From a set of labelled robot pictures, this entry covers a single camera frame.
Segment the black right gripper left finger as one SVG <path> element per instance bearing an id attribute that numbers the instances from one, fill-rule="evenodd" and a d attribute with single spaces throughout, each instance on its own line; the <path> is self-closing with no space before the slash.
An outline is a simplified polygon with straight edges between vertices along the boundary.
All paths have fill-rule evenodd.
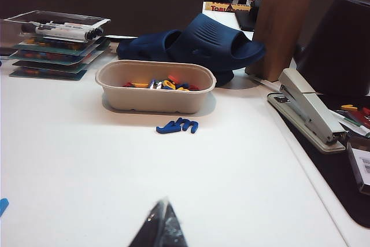
<path id="1" fill-rule="evenodd" d="M 129 247 L 132 246 L 156 246 L 160 232 L 164 225 L 164 213 L 166 202 L 159 200 L 145 218 L 141 228 L 133 238 Z"/>

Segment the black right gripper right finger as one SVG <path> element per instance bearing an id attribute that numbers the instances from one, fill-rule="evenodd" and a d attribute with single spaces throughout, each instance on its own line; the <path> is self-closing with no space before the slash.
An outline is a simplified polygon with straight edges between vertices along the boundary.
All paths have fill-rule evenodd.
<path id="1" fill-rule="evenodd" d="M 187 247 L 184 233 L 172 204 L 168 199 L 165 199 L 165 203 L 167 205 L 165 211 L 165 246 Z"/>

